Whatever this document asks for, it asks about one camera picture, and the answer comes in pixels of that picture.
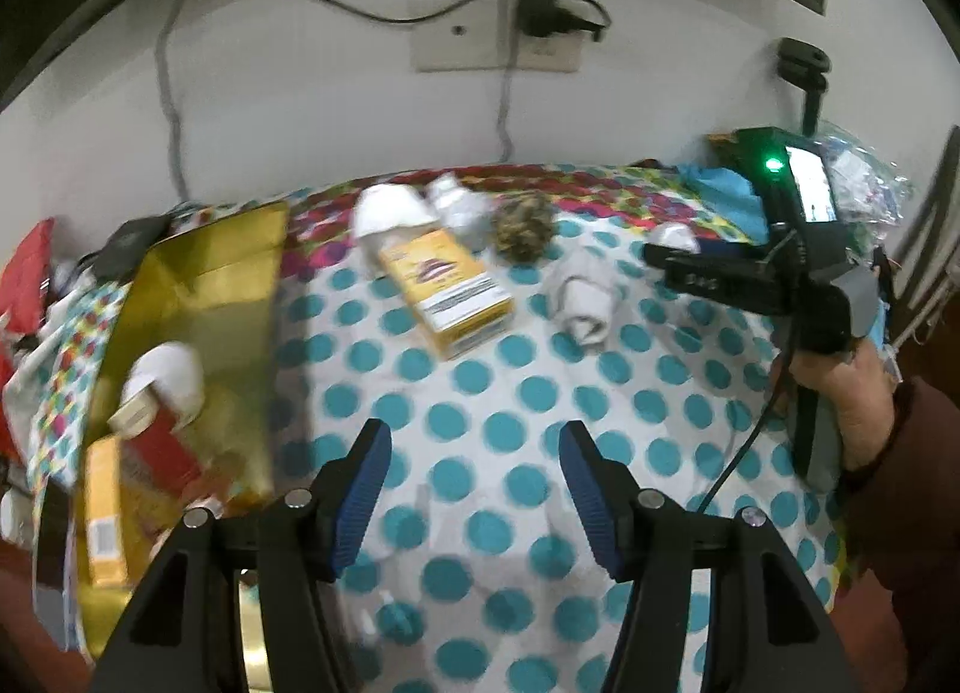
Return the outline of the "right hand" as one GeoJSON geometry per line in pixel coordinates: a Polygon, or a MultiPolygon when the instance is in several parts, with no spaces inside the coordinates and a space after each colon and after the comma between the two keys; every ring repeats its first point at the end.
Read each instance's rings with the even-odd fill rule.
{"type": "Polygon", "coordinates": [[[895,425],[895,384],[875,345],[862,339],[848,356],[799,352],[789,373],[799,386],[817,391],[835,407],[843,467],[853,472],[872,464],[895,425]]]}

